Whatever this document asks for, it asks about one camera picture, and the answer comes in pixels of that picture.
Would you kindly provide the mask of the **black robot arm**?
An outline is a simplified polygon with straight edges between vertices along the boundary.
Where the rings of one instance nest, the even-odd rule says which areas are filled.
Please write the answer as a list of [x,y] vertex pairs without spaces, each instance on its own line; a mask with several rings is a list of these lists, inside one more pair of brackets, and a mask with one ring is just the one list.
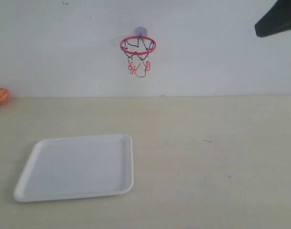
[[278,0],[254,25],[257,37],[264,38],[291,30],[291,0]]

